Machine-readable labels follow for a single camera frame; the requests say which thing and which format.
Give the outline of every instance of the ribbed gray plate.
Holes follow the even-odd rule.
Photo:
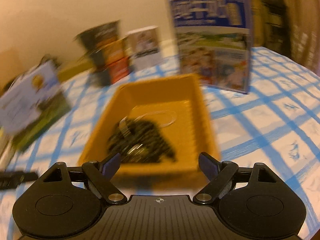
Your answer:
[[[212,208],[182,196],[132,196],[107,208],[89,230],[71,240],[245,240],[226,228]]]

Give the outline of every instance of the circular disc cover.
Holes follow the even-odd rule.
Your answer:
[[[27,190],[13,206],[13,218],[27,235],[40,238],[71,236],[89,227],[100,214],[100,201],[89,190],[73,186],[57,193],[55,190],[44,191]]]
[[[290,191],[268,190],[265,185],[243,187],[227,193],[219,203],[219,214],[234,231],[250,238],[283,238],[301,228],[303,202]]]

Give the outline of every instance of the small white book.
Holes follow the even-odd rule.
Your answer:
[[[127,39],[133,52],[132,63],[136,71],[161,63],[157,28],[157,26],[149,26],[127,33]]]

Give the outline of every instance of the triangular cutout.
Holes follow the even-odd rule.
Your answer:
[[[62,181],[62,173],[60,169],[55,169],[44,182]]]
[[[265,169],[259,170],[258,181],[276,183],[276,180]]]

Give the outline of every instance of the tablecloth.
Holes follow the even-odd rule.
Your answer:
[[[58,161],[76,162],[90,133],[116,88],[126,82],[177,73],[177,57],[131,73],[116,84],[89,85],[88,73],[65,82],[72,111],[54,124],[8,170],[40,174]],[[202,87],[223,160],[243,167],[264,162],[274,170],[307,208],[299,236],[309,240],[320,228],[320,78],[306,68],[268,49],[252,52],[248,95]],[[30,183],[0,193],[0,239],[17,238],[12,206]],[[131,189],[126,194],[143,194]]]

